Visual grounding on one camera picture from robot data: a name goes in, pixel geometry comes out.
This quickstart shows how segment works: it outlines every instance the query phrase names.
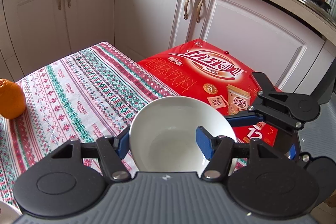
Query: white container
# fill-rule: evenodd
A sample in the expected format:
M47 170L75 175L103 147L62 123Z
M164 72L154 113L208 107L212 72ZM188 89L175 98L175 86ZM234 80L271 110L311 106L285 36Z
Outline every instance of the white container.
M210 105L190 97L168 96L144 106L130 128L130 150L144 172L192 172L201 176L208 165L196 143L196 128L236 142L228 121ZM232 160L230 174L236 165Z

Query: patterned tablecloth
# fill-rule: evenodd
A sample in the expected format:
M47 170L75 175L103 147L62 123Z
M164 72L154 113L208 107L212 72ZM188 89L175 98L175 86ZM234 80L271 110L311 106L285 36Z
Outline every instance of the patterned tablecloth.
M0 194L15 204L16 178L71 137L93 142L117 136L135 114L159 97L177 95L106 42L87 48L17 82L26 110L14 119L0 116ZM129 153L124 165L137 168ZM96 170L98 162L85 159Z

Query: product logo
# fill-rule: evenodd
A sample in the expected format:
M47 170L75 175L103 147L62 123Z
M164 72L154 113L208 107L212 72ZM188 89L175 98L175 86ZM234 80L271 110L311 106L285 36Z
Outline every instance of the product logo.
M237 67L228 58L211 51L206 50L187 50L186 53L169 53L186 58L192 62L197 68L203 70L209 75L225 80L235 80L243 70Z
M182 66L183 65L183 62L181 60L175 58L175 57L170 56L167 59L168 59L169 62L172 62L172 63L174 63L174 64L176 64L178 66Z
M239 108L245 108L246 107L246 100L241 97L236 97L232 101L235 105L237 105Z
M218 92L218 89L213 84L206 83L203 85L203 88L209 94L216 94Z

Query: gray textured surface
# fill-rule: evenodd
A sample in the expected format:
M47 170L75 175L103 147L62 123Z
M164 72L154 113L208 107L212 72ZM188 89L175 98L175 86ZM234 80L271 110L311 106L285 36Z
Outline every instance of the gray textured surface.
M134 180L111 186L100 203L63 220L24 215L16 224L316 224L310 216L273 221L247 215L220 184L206 183L196 173L137 173Z
M316 120L307 122L298 131L302 152L313 157L327 156L336 162L336 95L332 93L328 103L321 105Z

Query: floor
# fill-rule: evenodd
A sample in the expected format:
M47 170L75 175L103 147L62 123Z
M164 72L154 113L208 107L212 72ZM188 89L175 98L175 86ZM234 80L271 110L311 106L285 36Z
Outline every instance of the floor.
M315 207L311 215L319 221L320 224L336 224L336 207L331 208L324 202Z

